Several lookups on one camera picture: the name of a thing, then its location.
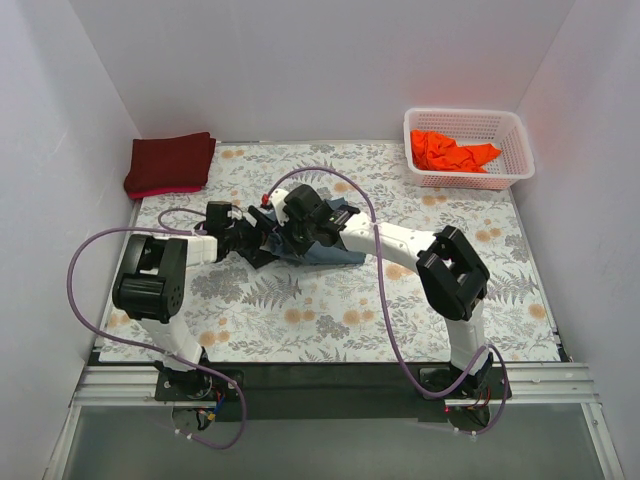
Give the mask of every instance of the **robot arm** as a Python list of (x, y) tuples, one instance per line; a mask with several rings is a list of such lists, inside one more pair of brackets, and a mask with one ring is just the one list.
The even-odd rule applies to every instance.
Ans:
[[(283, 239), (299, 254), (314, 241), (377, 254), (374, 224), (369, 216), (350, 206), (331, 209), (308, 185), (301, 185), (291, 193), (275, 190), (266, 206), (273, 207)], [(488, 269), (456, 228), (448, 226), (434, 234), (381, 223), (378, 231), (382, 257), (416, 272), (429, 304), (444, 317), (451, 344), (452, 373), (457, 376), (478, 348), (486, 344), (482, 299), (486, 295)], [(491, 361), (490, 353), (485, 351), (475, 362), (469, 377), (472, 387), (482, 383)]]
[[(274, 232), (300, 256), (315, 242), (377, 253), (374, 224), (366, 214), (346, 205), (333, 209), (308, 185), (292, 192), (275, 190), (263, 198), (262, 207), (273, 209), (276, 220), (255, 207), (248, 209), (253, 222), (234, 218), (231, 204), (209, 202), (204, 236), (132, 235), (113, 287), (114, 305), (138, 320), (156, 345), (203, 363), (207, 361), (204, 349), (190, 334), (184, 318), (176, 315), (182, 306), (188, 266), (218, 262), (235, 251), (259, 268), (277, 258), (260, 249), (266, 236)], [(489, 271), (456, 228), (446, 227), (434, 234), (382, 223), (378, 230), (383, 258), (418, 273), (429, 304), (444, 317), (451, 343), (450, 370), (457, 377), (485, 345), (481, 313)], [(491, 355), (483, 352), (465, 382), (469, 389), (482, 385), (491, 363)], [(193, 385), (192, 394), (210, 382), (171, 356), (158, 368), (182, 384)]]

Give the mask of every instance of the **red towel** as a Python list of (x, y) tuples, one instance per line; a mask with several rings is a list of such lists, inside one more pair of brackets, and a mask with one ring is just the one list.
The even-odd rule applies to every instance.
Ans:
[(209, 178), (216, 139), (209, 133), (134, 140), (124, 189), (133, 199), (202, 190)]

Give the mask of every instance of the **cable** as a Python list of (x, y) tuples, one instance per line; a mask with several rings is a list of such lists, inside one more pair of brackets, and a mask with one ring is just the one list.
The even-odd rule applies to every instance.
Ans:
[(472, 404), (472, 405), (463, 405), (463, 408), (466, 408), (467, 410), (470, 409), (474, 409), (475, 407), (478, 406), (478, 404), (480, 403), (480, 400), (482, 400), (482, 392), (480, 392), (480, 395), (478, 395), (478, 399), (476, 400), (476, 403)]
[(207, 395), (209, 395), (209, 393), (211, 393), (212, 389), (213, 389), (213, 379), (211, 377), (209, 377), (209, 388), (207, 389), (207, 391), (205, 393), (203, 393), (199, 397), (192, 397), (191, 395), (187, 395), (187, 397), (189, 398), (189, 400), (202, 400), (203, 398), (207, 398)]
[(220, 407), (222, 407), (222, 404), (224, 403), (224, 395), (222, 396), (222, 398), (220, 400), (218, 400), (218, 403), (216, 404), (215, 408), (213, 409), (213, 414), (217, 415), (217, 413), (220, 411)]
[(166, 223), (164, 223), (162, 221), (162, 217), (164, 217), (165, 215), (169, 214), (169, 213), (173, 213), (173, 212), (185, 212), (185, 213), (192, 213), (194, 215), (200, 215), (202, 217), (206, 217), (207, 215), (199, 212), (197, 210), (192, 210), (191, 208), (184, 208), (184, 207), (174, 207), (174, 208), (168, 208), (166, 210), (163, 210), (162, 212), (160, 212), (160, 214), (158, 215), (158, 224), (164, 228), (167, 232), (169, 233), (174, 233), (176, 235), (191, 235), (191, 231), (190, 230), (179, 230), (173, 227), (170, 227), (169, 225), (167, 225)]
[(464, 410), (464, 414), (476, 425), (487, 428), (487, 424), (480, 419), (476, 410)]
[(303, 167), (303, 168), (297, 168), (295, 170), (292, 170), (291, 172), (287, 173), (282, 178), (280, 178), (273, 185), (273, 187), (271, 187), (271, 190), (269, 190), (267, 195), (270, 197), (271, 194), (273, 193), (273, 191), (276, 188), (278, 188), (278, 186), (282, 182), (284, 182), (286, 179), (288, 179), (288, 178), (290, 178), (290, 177), (292, 177), (294, 175), (297, 175), (299, 173), (312, 171), (312, 170), (326, 172), (326, 173), (330, 173), (332, 175), (335, 175), (337, 177), (340, 177), (345, 182), (349, 183), (353, 188), (355, 188), (358, 191), (358, 193), (360, 193), (360, 195), (362, 196), (362, 198), (366, 202), (367, 206), (369, 207), (369, 212), (370, 212), (370, 215), (371, 215), (371, 221), (373, 222), (373, 235), (374, 235), (375, 246), (376, 246), (376, 256), (377, 256), (377, 264), (378, 264), (378, 287), (380, 289), (380, 303), (382, 305), (382, 315), (384, 316), (384, 323), (385, 323), (385, 327), (387, 329), (387, 335), (389, 336), (389, 342), (391, 343), (391, 348), (393, 349), (393, 353), (396, 356), (396, 359), (398, 361), (398, 364), (400, 365), (400, 368), (404, 372), (405, 376), (409, 379), (411, 384), (416, 388), (416, 390), (418, 390), (418, 392), (420, 392), (422, 395), (426, 395), (426, 396), (431, 397), (431, 398), (446, 397), (447, 395), (449, 395), (451, 392), (453, 392), (455, 389), (457, 389), (460, 386), (460, 384), (464, 381), (465, 377), (471, 371), (471, 368), (473, 367), (473, 365), (476, 363), (478, 358), (480, 358), (480, 355), (482, 355), (482, 353), (487, 348), (489, 348), (489, 349), (491, 349), (491, 350), (493, 350), (495, 352), (496, 356), (498, 357), (498, 360), (500, 361), (500, 364), (502, 365), (502, 373), (504, 375), (504, 393), (502, 395), (502, 403), (500, 404), (500, 408), (498, 409), (498, 412), (496, 413), (495, 417), (492, 418), (491, 421), (489, 421), (489, 423), (487, 424), (486, 427), (482, 428), (481, 430), (479, 430), (477, 432), (463, 431), (463, 433), (466, 433), (468, 435), (475, 435), (475, 434), (481, 434), (481, 433), (485, 433), (485, 432), (489, 431), (491, 428), (493, 428), (493, 426), (497, 423), (497, 421), (502, 416), (502, 413), (504, 411), (504, 406), (505, 406), (505, 404), (507, 402), (507, 396), (508, 396), (508, 393), (509, 393), (509, 378), (508, 378), (508, 375), (507, 375), (507, 366), (506, 366), (506, 364), (504, 362), (504, 359), (502, 358), (502, 355), (498, 351), (498, 349), (492, 344), (483, 345), (482, 347), (480, 347), (478, 349), (478, 351), (475, 353), (475, 355), (471, 358), (471, 361), (469, 362), (469, 365), (467, 365), (467, 367), (462, 371), (460, 376), (456, 379), (455, 382), (453, 382), (451, 384), (451, 386), (449, 388), (446, 388), (446, 389), (444, 389), (444, 390), (442, 390), (440, 392), (431, 392), (431, 391), (425, 389), (422, 385), (420, 385), (420, 383), (411, 374), (411, 371), (409, 370), (409, 367), (407, 366), (407, 364), (405, 363), (404, 359), (402, 358), (402, 353), (400, 352), (400, 348), (398, 347), (398, 343), (396, 342), (395, 335), (393, 334), (393, 328), (391, 326), (391, 316), (389, 315), (389, 307), (387, 306), (387, 295), (386, 295), (385, 287), (384, 287), (384, 271), (383, 271), (383, 265), (382, 265), (382, 243), (380, 241), (380, 232), (378, 230), (378, 225), (376, 223), (377, 217), (376, 217), (375, 208), (374, 208), (373, 203), (371, 202), (371, 199), (369, 198), (369, 196), (360, 188), (360, 186), (358, 186), (358, 184), (356, 184), (353, 180), (351, 180), (346, 175), (343, 175), (342, 173), (336, 172), (333, 169), (330, 169), (330, 168), (327, 168), (327, 167), (319, 167), (319, 166), (318, 167)]
[(91, 243), (95, 242), (97, 239), (104, 237), (106, 235), (110, 235), (112, 233), (121, 233), (121, 232), (144, 232), (144, 233), (163, 233), (166, 234), (167, 232), (165, 230), (160, 230), (158, 228), (145, 228), (145, 227), (117, 227), (117, 228), (109, 228), (107, 230), (103, 230), (102, 232), (96, 233), (95, 235), (92, 235), (91, 237), (87, 238), (84, 242), (82, 242), (82, 244), (78, 247), (78, 249), (75, 251), (75, 253), (73, 254), (73, 256), (71, 257), (71, 261), (69, 262), (69, 269), (67, 270), (67, 299), (69, 300), (69, 306), (71, 307), (71, 310), (73, 311), (74, 315), (76, 316), (76, 318), (80, 321), (80, 323), (82, 325), (84, 325), (87, 329), (91, 330), (93, 333), (95, 333), (96, 335), (99, 335), (101, 337), (107, 338), (109, 340), (112, 340), (114, 342), (119, 342), (119, 343), (124, 343), (126, 345), (132, 345), (134, 347), (141, 347), (141, 348), (146, 348), (149, 350), (153, 350), (154, 352), (158, 352), (162, 355), (166, 355), (168, 357), (173, 358), (174, 360), (176, 360), (177, 362), (182, 363), (183, 365), (186, 365), (188, 367), (191, 368), (196, 368), (198, 370), (201, 370), (209, 375), (213, 375), (214, 377), (217, 377), (221, 380), (223, 380), (224, 382), (230, 383), (231, 385), (233, 385), (233, 387), (236, 389), (236, 391), (238, 392), (238, 398), (240, 399), (240, 405), (242, 408), (242, 418), (240, 421), (240, 428), (238, 428), (238, 432), (236, 433), (235, 437), (233, 437), (231, 439), (231, 441), (229, 441), (229, 443), (220, 445), (217, 443), (213, 443), (210, 442), (209, 440), (202, 438), (202, 437), (198, 437), (197, 435), (192, 435), (190, 433), (185, 433), (183, 431), (181, 431), (180, 429), (176, 429), (176, 431), (178, 433), (181, 433), (185, 436), (187, 436), (188, 438), (191, 438), (193, 440), (195, 440), (198, 443), (201, 443), (209, 448), (213, 448), (215, 450), (226, 450), (227, 448), (230, 448), (232, 446), (234, 446), (238, 440), (240, 440), (240, 437), (242, 436), (242, 433), (244, 432), (244, 429), (246, 427), (247, 424), (247, 402), (245, 400), (244, 397), (244, 393), (242, 392), (242, 390), (240, 389), (240, 386), (238, 385), (238, 383), (226, 376), (224, 373), (218, 372), (217, 370), (213, 370), (209, 367), (205, 367), (204, 365), (198, 365), (197, 363), (193, 363), (190, 362), (189, 360), (179, 357), (177, 355), (174, 355), (171, 352), (168, 352), (160, 347), (157, 347), (155, 345), (151, 345), (148, 343), (144, 343), (144, 342), (138, 342), (135, 340), (129, 340), (126, 338), (122, 338), (122, 337), (118, 337), (116, 335), (112, 335), (110, 333), (107, 333), (103, 330), (100, 330), (98, 327), (93, 326), (80, 312), (80, 310), (78, 309), (78, 305), (76, 304), (76, 300), (74, 298), (73, 295), (73, 273), (76, 267), (76, 264), (78, 263), (78, 258), (80, 257), (80, 254), (84, 251), (85, 248), (87, 248)]
[(487, 399), (482, 404), (482, 407), (486, 407), (487, 405), (489, 405), (490, 401), (491, 401), (491, 387), (487, 386)]

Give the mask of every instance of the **blue cloth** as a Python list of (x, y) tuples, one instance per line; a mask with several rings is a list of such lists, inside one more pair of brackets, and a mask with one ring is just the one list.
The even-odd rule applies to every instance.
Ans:
[[(344, 198), (327, 200), (327, 203), (333, 209), (348, 205)], [(276, 219), (276, 214), (273, 211), (267, 213), (267, 216), (272, 220)], [(323, 247), (318, 242), (315, 242), (302, 257), (298, 257), (287, 248), (277, 233), (269, 235), (267, 247), (274, 255), (303, 265), (361, 265), (364, 263), (365, 257), (365, 254), (361, 252), (346, 252), (335, 247)]]

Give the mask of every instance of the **orange cloth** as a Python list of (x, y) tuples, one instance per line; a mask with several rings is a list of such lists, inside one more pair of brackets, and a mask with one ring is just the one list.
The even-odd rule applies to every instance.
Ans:
[(411, 131), (413, 164), (420, 170), (487, 173), (485, 163), (500, 155), (490, 143), (459, 147), (453, 138), (437, 132)]

